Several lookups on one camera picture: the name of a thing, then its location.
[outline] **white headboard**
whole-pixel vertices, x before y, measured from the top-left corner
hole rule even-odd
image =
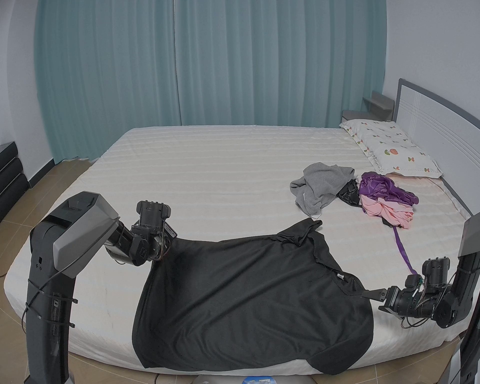
[[[471,214],[480,212],[480,120],[404,79],[394,121],[444,172],[442,179]]]

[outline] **purple strap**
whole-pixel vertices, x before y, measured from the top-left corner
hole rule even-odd
[[[398,236],[398,231],[395,226],[393,227],[393,232],[395,233],[396,245],[398,247],[398,250],[400,251],[400,254],[403,257],[403,260],[405,260],[405,263],[407,264],[410,272],[414,275],[418,275],[417,271],[412,268],[412,264],[410,264],[410,260],[408,259],[407,252],[405,252],[405,248],[403,248],[403,244],[400,241],[400,237]]]

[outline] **pile of clothes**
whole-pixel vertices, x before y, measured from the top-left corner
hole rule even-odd
[[[322,208],[335,197],[349,205],[362,207],[369,216],[381,217],[384,224],[393,227],[398,250],[410,271],[416,274],[396,227],[410,228],[412,207],[419,203],[419,198],[397,187],[387,176],[365,172],[356,180],[354,173],[350,167],[311,164],[303,170],[302,178],[290,183],[290,191],[296,196],[295,203],[300,209],[314,218],[318,218]]]

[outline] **white wall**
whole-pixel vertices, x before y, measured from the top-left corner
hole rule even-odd
[[[0,0],[0,143],[15,140],[27,179],[52,159],[35,81],[36,7],[37,0]]]
[[[480,1],[387,0],[383,93],[394,100],[399,78],[480,119]]]

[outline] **bed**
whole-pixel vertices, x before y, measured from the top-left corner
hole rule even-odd
[[[448,256],[455,271],[464,221],[480,210],[472,195],[480,178],[480,122],[446,100],[400,80],[396,121],[439,163],[446,182],[393,176],[420,199],[409,230],[400,237],[413,267],[428,258]],[[374,170],[342,129],[273,126],[180,126],[137,128],[125,133],[57,202],[87,190],[102,194],[122,221],[137,220],[136,203],[162,201],[171,206],[168,220],[179,236],[224,240],[277,233],[306,216],[294,204],[289,182],[311,163]],[[462,163],[459,171],[458,161]],[[464,184],[471,180],[467,189]],[[403,286],[409,270],[398,252],[393,231],[339,199],[323,210],[324,234],[342,269],[360,278],[366,289]],[[132,324],[150,264],[116,264],[104,249],[79,274],[72,308],[69,349],[104,363],[144,370],[132,347]],[[28,241],[5,279],[8,300],[18,315],[24,309],[30,268]],[[454,339],[470,317],[441,329],[432,321],[404,330],[392,315],[372,302],[374,334],[370,349],[352,368],[418,353]],[[150,369],[158,373],[180,373]],[[318,373],[305,360],[273,367],[228,372],[231,375]]]

